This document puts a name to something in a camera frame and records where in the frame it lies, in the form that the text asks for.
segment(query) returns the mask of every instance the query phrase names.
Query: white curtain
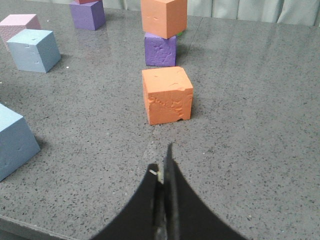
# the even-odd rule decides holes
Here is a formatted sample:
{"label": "white curtain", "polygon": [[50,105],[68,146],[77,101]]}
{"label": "white curtain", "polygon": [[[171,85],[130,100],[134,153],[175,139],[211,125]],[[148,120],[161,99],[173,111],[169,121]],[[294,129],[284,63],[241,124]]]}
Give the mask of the white curtain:
{"label": "white curtain", "polygon": [[[29,0],[70,3],[72,0]],[[103,0],[105,8],[140,10],[140,0]],[[320,0],[188,0],[188,15],[320,27]]]}

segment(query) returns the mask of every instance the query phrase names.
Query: foam cube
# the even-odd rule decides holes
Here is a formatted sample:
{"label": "foam cube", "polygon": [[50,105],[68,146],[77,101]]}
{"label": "foam cube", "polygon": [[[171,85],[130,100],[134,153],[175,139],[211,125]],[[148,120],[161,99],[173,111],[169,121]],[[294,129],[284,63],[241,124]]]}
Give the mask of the foam cube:
{"label": "foam cube", "polygon": [[92,2],[96,2],[97,0],[74,0],[75,2],[77,2],[78,4],[87,4],[87,3],[92,3]]}
{"label": "foam cube", "polygon": [[7,43],[19,70],[47,73],[61,59],[52,31],[25,29]]}
{"label": "foam cube", "polygon": [[182,67],[142,70],[142,81],[150,125],[190,119],[194,88]]}
{"label": "foam cube", "polygon": [[0,104],[0,181],[39,151],[25,118]]}
{"label": "foam cube", "polygon": [[187,28],[187,0],[141,0],[142,27],[164,39]]}
{"label": "foam cube", "polygon": [[102,1],[84,4],[73,1],[69,6],[74,27],[77,29],[97,30],[106,23]]}
{"label": "foam cube", "polygon": [[168,39],[146,33],[144,35],[145,64],[156,67],[176,65],[177,37]]}
{"label": "foam cube", "polygon": [[7,50],[7,41],[24,29],[41,29],[36,14],[11,14],[0,22],[0,36]]}

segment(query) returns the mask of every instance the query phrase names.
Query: light blue foam cube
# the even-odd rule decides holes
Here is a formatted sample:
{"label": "light blue foam cube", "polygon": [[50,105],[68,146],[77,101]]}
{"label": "light blue foam cube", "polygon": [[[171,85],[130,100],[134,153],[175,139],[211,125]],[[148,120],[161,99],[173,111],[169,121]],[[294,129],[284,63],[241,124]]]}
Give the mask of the light blue foam cube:
{"label": "light blue foam cube", "polygon": [[52,31],[25,29],[7,45],[19,70],[47,73],[61,59]]}
{"label": "light blue foam cube", "polygon": [[0,181],[39,151],[25,118],[0,104]]}

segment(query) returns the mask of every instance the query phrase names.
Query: orange foam cube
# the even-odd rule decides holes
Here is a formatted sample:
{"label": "orange foam cube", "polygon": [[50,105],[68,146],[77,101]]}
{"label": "orange foam cube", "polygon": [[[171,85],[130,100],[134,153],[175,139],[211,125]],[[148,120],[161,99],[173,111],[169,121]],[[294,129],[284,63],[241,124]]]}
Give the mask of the orange foam cube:
{"label": "orange foam cube", "polygon": [[150,125],[190,119],[194,87],[182,67],[142,70],[142,80]]}
{"label": "orange foam cube", "polygon": [[141,0],[142,28],[164,39],[187,28],[187,0]]}

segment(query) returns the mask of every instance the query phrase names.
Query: cube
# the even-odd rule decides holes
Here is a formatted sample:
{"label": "cube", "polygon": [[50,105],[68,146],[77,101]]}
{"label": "cube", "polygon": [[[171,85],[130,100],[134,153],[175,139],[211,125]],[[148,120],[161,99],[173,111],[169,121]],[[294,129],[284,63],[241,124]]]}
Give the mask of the cube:
{"label": "cube", "polygon": [[182,67],[142,70],[142,80],[150,125],[190,119],[194,88]]}
{"label": "cube", "polygon": [[0,104],[0,181],[39,151],[25,118]]}
{"label": "cube", "polygon": [[147,66],[173,67],[176,65],[176,36],[165,39],[147,32],[144,35],[144,49]]}
{"label": "cube", "polygon": [[0,36],[7,50],[7,41],[24,29],[41,29],[36,14],[11,14],[0,22]]}
{"label": "cube", "polygon": [[106,23],[102,1],[84,4],[73,1],[69,6],[74,27],[77,29],[97,30]]}
{"label": "cube", "polygon": [[7,44],[19,70],[47,73],[61,59],[52,31],[25,29]]}
{"label": "cube", "polygon": [[187,28],[187,0],[141,0],[142,27],[164,39]]}
{"label": "cube", "polygon": [[97,0],[74,0],[74,1],[77,2],[78,4],[87,4],[87,3],[96,2]]}

